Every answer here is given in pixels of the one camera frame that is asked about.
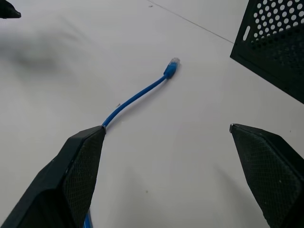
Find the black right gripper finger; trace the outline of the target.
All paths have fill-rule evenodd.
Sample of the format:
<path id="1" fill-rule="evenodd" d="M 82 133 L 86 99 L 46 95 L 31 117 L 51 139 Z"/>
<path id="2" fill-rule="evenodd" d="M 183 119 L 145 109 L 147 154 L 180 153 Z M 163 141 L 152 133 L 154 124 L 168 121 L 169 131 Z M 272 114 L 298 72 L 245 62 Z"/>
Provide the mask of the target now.
<path id="1" fill-rule="evenodd" d="M 105 128 L 69 137 L 0 228 L 83 228 L 95 191 Z"/>
<path id="2" fill-rule="evenodd" d="M 277 134 L 236 123 L 229 131 L 270 228 L 304 228 L 304 158 Z"/>

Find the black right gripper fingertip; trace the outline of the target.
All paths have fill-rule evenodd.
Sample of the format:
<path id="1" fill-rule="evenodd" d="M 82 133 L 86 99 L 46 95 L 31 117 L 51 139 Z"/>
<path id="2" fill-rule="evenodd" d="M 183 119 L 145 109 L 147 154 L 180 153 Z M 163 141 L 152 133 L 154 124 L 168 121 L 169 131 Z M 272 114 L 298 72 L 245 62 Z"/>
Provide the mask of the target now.
<path id="1" fill-rule="evenodd" d="M 0 0 L 0 19 L 19 19 L 21 13 L 6 0 Z"/>

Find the black perforated metal case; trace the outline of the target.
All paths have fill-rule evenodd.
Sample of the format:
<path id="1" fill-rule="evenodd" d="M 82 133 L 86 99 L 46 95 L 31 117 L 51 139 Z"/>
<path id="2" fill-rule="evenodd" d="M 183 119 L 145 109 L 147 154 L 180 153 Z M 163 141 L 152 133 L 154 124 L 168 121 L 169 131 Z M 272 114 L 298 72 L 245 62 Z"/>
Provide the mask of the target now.
<path id="1" fill-rule="evenodd" d="M 230 57 L 304 104 L 304 0 L 249 0 Z"/>

